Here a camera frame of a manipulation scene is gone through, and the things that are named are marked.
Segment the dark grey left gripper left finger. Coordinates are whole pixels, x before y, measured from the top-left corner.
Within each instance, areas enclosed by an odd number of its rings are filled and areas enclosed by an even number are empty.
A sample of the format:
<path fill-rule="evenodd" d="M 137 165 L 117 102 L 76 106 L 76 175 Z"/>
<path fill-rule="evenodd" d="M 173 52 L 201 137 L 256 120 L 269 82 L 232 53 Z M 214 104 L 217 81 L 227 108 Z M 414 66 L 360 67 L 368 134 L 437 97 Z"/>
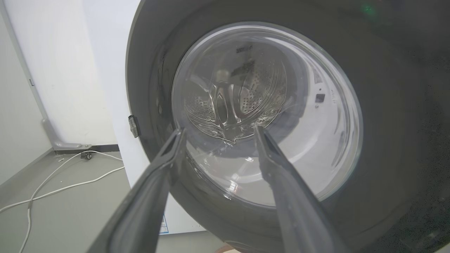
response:
<path fill-rule="evenodd" d="M 155 253 L 170 188 L 180 178 L 186 131 L 176 129 L 87 253 Z"/>

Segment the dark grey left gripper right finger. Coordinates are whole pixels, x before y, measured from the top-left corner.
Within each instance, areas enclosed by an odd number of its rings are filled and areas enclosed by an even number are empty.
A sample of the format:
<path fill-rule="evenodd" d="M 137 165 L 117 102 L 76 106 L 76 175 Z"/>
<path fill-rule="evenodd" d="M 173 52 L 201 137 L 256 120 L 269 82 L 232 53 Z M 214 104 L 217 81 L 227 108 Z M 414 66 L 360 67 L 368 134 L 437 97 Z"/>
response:
<path fill-rule="evenodd" d="M 313 192 L 263 127 L 256 126 L 260 171 L 270 185 L 285 253 L 348 253 Z"/>

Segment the dark grey washing machine door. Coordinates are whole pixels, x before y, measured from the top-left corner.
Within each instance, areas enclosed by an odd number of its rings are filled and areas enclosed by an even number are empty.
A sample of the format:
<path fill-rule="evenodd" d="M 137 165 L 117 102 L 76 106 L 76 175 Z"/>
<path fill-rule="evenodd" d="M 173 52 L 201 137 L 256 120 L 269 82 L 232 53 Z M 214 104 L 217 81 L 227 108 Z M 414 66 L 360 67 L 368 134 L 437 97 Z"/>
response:
<path fill-rule="evenodd" d="M 185 129 L 170 193 L 245 253 L 284 253 L 255 132 L 237 143 L 187 118 L 192 75 L 282 62 L 287 96 L 264 130 L 353 252 L 450 244 L 450 0 L 140 0 L 127 93 L 152 162 Z"/>

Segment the steel perforated washing drum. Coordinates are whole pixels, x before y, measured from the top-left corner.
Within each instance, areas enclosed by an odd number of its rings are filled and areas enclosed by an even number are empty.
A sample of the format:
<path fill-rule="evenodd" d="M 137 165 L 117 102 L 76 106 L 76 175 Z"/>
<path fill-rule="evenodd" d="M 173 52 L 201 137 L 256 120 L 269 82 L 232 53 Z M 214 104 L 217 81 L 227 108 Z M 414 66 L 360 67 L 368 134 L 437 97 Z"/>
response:
<path fill-rule="evenodd" d="M 251 60 L 215 71 L 212 80 L 192 75 L 188 91 L 189 122 L 208 136 L 237 143 L 277 117 L 286 101 L 287 74 L 282 62 Z"/>

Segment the white washing machine body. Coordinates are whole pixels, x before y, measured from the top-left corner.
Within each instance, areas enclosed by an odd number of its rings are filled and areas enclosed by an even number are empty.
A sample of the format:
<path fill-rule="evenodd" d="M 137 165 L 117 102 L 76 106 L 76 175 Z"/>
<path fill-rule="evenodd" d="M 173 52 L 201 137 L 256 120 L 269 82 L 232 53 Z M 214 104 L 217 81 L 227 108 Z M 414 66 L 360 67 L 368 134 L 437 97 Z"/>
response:
<path fill-rule="evenodd" d="M 150 164 L 133 136 L 126 85 L 126 53 L 132 21 L 141 0 L 82 0 L 95 65 L 130 186 Z"/>

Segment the grey metal floor bracket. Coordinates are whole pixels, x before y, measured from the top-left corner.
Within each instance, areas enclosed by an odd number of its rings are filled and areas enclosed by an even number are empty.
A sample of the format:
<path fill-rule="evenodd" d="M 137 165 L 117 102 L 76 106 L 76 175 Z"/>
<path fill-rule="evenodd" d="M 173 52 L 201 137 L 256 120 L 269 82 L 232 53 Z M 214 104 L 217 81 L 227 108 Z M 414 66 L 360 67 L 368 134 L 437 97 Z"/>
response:
<path fill-rule="evenodd" d="M 92 147 L 91 144 L 69 143 L 60 139 L 51 122 L 48 119 L 42 120 L 43 128 L 48 136 L 54 151 L 72 151 L 72 150 L 87 150 Z"/>

